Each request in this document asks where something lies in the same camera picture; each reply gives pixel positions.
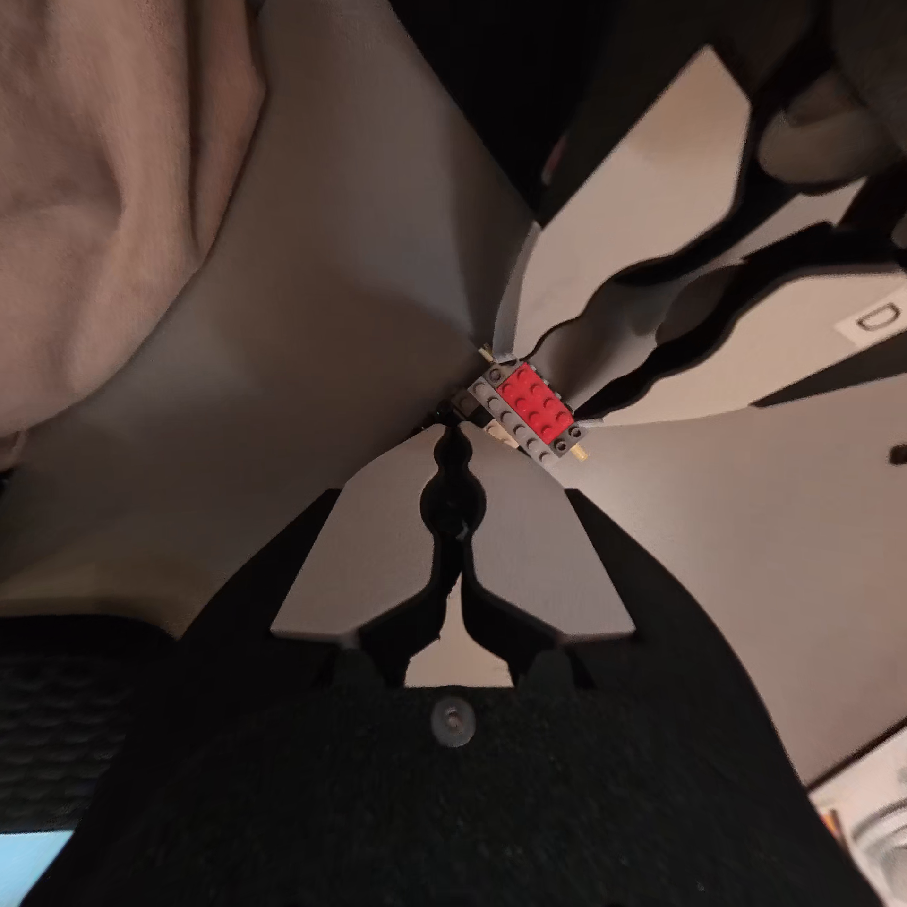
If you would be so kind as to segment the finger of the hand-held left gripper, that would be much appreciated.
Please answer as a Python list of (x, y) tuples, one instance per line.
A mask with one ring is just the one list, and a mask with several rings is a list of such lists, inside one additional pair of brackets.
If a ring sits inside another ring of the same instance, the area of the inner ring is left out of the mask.
[(699, 50), (553, 219), (531, 224), (498, 309), (494, 357), (527, 352), (608, 279), (677, 253), (723, 220), (750, 113), (715, 49)]
[(578, 415), (643, 425), (786, 402), (905, 371), (905, 224), (815, 226), (753, 254), (695, 325)]

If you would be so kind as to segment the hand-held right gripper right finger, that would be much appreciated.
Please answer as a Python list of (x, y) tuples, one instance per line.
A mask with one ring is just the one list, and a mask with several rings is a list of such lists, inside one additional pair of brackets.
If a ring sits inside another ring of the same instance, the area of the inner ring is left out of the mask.
[(561, 483), (476, 426), (459, 431), (477, 508), (463, 551), (470, 636), (515, 686), (541, 653), (631, 638), (634, 621)]

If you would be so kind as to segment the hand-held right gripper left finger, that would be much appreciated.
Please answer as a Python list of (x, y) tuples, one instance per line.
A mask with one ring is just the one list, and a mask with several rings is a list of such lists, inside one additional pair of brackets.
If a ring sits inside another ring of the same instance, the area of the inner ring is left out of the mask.
[(461, 514), (433, 425), (360, 469), (329, 516), (270, 631), (366, 653), (388, 686), (440, 637), (461, 569)]

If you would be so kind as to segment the toy brick car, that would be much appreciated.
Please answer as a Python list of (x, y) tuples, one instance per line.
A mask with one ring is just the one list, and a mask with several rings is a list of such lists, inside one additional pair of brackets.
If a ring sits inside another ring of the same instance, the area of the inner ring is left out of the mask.
[(587, 429), (536, 366), (496, 357), (488, 345), (477, 355), (482, 364), (472, 369), (470, 381), (438, 402), (415, 434), (432, 425), (473, 425), (548, 471), (568, 455), (579, 462), (589, 458)]

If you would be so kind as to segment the person's left forearm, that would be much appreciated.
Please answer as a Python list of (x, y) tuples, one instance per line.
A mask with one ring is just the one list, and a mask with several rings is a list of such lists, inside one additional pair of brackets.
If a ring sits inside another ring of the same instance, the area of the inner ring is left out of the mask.
[(720, 2), (391, 6), (546, 226), (708, 42)]

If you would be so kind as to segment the grey desk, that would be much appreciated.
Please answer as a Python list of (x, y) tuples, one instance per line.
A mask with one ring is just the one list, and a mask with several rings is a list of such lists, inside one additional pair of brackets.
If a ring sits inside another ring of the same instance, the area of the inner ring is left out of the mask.
[[(268, 97), (204, 267), (129, 365), (33, 432), (2, 611), (179, 636), (468, 369), (528, 212), (387, 2), (266, 2)], [(609, 426), (557, 476), (719, 625), (803, 780), (905, 715), (905, 376)]]

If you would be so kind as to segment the black mesh chair seat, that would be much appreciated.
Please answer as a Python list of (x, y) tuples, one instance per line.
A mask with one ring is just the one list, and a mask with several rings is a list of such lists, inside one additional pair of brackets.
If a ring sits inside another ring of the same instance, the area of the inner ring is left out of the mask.
[(2, 618), (1, 833), (74, 830), (175, 643), (132, 618)]

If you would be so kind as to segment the beige sweatshirt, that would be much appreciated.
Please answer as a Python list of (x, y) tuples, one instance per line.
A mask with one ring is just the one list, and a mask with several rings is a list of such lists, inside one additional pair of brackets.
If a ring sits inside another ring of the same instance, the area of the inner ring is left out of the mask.
[(217, 238), (261, 2), (2, 2), (2, 470), (100, 389)]

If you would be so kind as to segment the white curved plastic part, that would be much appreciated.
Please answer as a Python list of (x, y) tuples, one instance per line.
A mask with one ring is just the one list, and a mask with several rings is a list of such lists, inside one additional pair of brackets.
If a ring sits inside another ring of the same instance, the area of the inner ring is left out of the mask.
[(906, 905), (906, 799), (886, 804), (849, 831), (856, 865), (884, 905)]

